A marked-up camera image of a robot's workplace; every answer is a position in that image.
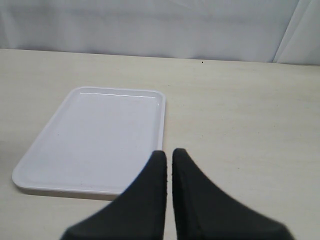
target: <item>table surface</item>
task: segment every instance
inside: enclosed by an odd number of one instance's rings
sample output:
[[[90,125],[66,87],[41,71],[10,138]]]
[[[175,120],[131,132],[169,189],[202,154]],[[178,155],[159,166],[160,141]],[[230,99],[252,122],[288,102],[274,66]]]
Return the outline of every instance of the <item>table surface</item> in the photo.
[[[166,95],[163,149],[186,148],[218,186],[320,239],[320,66],[0,49],[0,238],[58,240],[108,201],[21,192],[11,174],[79,86]],[[176,239],[171,169],[164,239]]]

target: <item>plastic tray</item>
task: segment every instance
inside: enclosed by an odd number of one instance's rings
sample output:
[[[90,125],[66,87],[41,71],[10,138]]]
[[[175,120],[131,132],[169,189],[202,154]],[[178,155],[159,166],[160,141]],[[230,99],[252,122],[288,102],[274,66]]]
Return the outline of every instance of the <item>plastic tray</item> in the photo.
[[[20,188],[119,195],[162,149],[165,96],[80,87],[69,93],[15,167]]]

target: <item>rubber gripper pad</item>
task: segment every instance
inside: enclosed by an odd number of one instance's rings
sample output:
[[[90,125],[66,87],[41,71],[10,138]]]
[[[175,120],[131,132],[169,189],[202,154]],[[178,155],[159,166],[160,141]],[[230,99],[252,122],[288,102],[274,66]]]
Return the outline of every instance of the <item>rubber gripper pad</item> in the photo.
[[[178,240],[293,240],[283,224],[214,185],[184,149],[173,152],[172,194]]]
[[[167,205],[167,159],[154,151],[134,182],[112,203],[71,226],[61,240],[161,240]]]

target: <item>white tray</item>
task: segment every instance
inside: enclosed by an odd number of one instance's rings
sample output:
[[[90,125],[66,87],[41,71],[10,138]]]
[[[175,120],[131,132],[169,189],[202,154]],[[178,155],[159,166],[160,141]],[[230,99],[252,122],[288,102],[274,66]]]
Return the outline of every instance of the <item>white tray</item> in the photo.
[[[154,90],[76,88],[12,180],[28,190],[119,195],[162,149],[165,105]]]

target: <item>white table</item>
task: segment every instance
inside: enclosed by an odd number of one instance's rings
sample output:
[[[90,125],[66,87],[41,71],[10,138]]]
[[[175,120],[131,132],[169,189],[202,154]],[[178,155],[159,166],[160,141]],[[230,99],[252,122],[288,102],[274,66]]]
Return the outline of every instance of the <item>white table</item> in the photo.
[[[0,239],[58,240],[108,202],[20,192],[11,174],[67,93],[155,89],[167,97],[164,239],[176,239],[171,154],[188,150],[223,190],[320,239],[320,66],[0,49]]]

